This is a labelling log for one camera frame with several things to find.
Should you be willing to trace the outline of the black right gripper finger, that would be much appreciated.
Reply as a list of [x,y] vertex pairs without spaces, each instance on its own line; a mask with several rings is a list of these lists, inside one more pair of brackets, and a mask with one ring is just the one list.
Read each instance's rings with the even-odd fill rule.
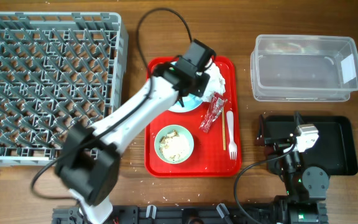
[[259,115],[258,124],[259,124],[259,129],[255,140],[255,145],[264,146],[265,145],[265,140],[264,140],[265,119],[262,114]]
[[300,114],[300,112],[298,112],[298,111],[296,111],[294,113],[294,122],[295,122],[296,127],[301,126],[301,125],[304,124],[303,117]]

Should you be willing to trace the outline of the white napkin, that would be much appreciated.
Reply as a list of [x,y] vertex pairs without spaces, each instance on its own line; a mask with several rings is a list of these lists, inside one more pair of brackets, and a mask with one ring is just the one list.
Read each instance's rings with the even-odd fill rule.
[[201,97],[203,102],[211,102],[211,99],[215,93],[223,95],[226,92],[226,81],[223,78],[219,67],[214,62],[212,62],[212,60],[210,60],[207,68],[208,69],[205,71],[205,73],[207,73],[210,78],[203,96]]

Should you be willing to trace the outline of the red snack wrapper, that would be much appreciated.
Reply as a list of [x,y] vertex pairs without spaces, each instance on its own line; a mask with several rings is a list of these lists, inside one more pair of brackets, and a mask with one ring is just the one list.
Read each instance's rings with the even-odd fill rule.
[[208,133],[212,123],[219,117],[223,110],[227,99],[225,99],[219,93],[214,93],[211,99],[209,108],[200,124],[200,130],[204,133]]

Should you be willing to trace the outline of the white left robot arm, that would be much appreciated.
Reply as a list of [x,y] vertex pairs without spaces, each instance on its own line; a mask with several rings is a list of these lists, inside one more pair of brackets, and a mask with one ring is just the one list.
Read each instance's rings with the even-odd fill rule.
[[90,223],[104,223],[113,211],[109,194],[117,183],[121,156],[131,141],[181,97],[202,96],[213,61],[180,57],[157,65],[145,85],[119,109],[86,128],[68,132],[55,173]]

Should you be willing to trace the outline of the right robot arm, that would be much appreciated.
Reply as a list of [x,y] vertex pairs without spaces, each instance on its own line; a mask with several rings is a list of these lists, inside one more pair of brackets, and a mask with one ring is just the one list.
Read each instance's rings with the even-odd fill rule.
[[319,202],[326,199],[329,176],[316,166],[306,166],[303,153],[319,138],[313,124],[306,124],[298,112],[294,114],[296,128],[284,138],[271,135],[263,115],[259,116],[257,145],[265,148],[266,164],[278,166],[278,176],[287,194],[278,195],[269,205],[271,223],[323,223]]

